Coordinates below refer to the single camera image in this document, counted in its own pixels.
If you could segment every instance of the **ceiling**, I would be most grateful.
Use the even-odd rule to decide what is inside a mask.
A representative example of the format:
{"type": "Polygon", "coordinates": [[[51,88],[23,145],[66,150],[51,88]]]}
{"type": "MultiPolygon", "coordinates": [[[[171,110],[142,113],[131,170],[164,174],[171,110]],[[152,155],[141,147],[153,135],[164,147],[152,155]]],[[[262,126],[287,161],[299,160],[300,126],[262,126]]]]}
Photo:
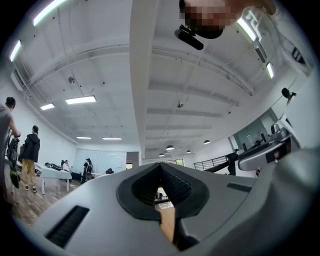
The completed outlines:
{"type": "MultiPolygon", "coordinates": [[[[203,51],[178,40],[178,2],[67,0],[37,26],[29,13],[15,35],[22,48],[14,62],[26,100],[76,143],[88,143],[77,136],[91,137],[91,144],[121,137],[117,143],[138,145],[146,159],[169,144],[173,156],[183,156],[206,139],[221,139],[216,125],[270,81],[266,64],[237,24],[217,39],[198,37],[203,51]],[[65,102],[89,95],[97,101],[65,102]],[[49,103],[55,108],[41,111],[49,103]]],[[[272,38],[265,34],[263,46],[277,67],[282,59],[272,38]]]]}

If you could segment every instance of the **black jacket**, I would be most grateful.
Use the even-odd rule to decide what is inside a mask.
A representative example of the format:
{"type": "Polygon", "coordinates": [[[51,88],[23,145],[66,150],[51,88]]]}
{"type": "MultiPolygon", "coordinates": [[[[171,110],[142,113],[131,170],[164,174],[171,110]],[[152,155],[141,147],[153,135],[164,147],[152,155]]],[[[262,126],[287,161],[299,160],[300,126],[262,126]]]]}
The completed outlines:
{"type": "Polygon", "coordinates": [[[28,134],[24,141],[24,151],[21,154],[22,159],[29,159],[38,162],[38,155],[40,150],[40,139],[34,133],[28,134]]]}

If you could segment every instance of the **metal railing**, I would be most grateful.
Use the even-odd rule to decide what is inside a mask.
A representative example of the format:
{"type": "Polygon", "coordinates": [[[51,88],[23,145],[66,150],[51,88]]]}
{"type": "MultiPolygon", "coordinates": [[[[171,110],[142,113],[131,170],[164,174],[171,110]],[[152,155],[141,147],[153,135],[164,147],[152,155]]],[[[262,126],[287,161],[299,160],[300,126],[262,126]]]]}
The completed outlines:
{"type": "Polygon", "coordinates": [[[210,159],[210,160],[206,160],[206,161],[202,161],[202,162],[195,162],[194,168],[197,170],[200,170],[200,171],[204,171],[204,170],[210,169],[212,167],[221,165],[227,161],[228,161],[228,159],[226,156],[221,156],[218,158],[214,158],[214,159],[210,159]]]}

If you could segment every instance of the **khaki pants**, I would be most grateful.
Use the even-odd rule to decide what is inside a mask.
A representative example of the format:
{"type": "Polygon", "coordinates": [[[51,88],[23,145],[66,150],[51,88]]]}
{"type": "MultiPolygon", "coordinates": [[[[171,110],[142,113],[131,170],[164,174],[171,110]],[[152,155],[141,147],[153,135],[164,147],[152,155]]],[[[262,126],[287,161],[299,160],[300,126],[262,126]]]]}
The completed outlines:
{"type": "Polygon", "coordinates": [[[29,159],[22,160],[22,183],[28,185],[27,173],[30,175],[30,185],[35,186],[35,162],[29,159]]]}

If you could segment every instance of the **white ceiling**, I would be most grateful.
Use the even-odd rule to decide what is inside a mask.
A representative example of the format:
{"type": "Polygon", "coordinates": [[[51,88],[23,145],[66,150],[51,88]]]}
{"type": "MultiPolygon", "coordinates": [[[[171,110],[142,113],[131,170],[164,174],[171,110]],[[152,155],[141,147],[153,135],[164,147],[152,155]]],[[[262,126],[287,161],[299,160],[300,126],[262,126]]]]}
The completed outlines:
{"type": "MultiPolygon", "coordinates": [[[[216,124],[270,78],[237,24],[217,39],[198,37],[203,51],[178,40],[174,31],[184,23],[178,2],[67,0],[36,27],[27,17],[15,64],[32,93],[29,102],[36,109],[53,103],[40,113],[78,143],[88,141],[76,136],[92,137],[93,144],[121,137],[121,144],[140,145],[147,159],[169,144],[183,156],[218,139],[211,136],[216,124]],[[88,95],[97,102],[65,102],[88,95]]],[[[281,61],[274,54],[274,65],[281,61]]]]}

